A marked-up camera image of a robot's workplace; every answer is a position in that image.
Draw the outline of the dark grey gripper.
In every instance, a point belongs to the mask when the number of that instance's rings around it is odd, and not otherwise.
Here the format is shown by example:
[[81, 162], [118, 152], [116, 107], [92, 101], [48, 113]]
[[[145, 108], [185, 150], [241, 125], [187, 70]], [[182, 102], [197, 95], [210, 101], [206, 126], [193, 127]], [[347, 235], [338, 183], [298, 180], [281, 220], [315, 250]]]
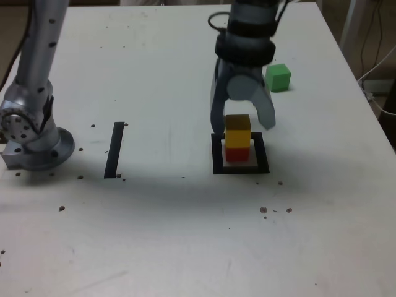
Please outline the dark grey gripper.
[[224, 109], [229, 98], [234, 101], [250, 101], [265, 130], [276, 125], [275, 108], [262, 75], [262, 67], [247, 67], [217, 59], [210, 109], [210, 123], [217, 135], [223, 134], [225, 130]]

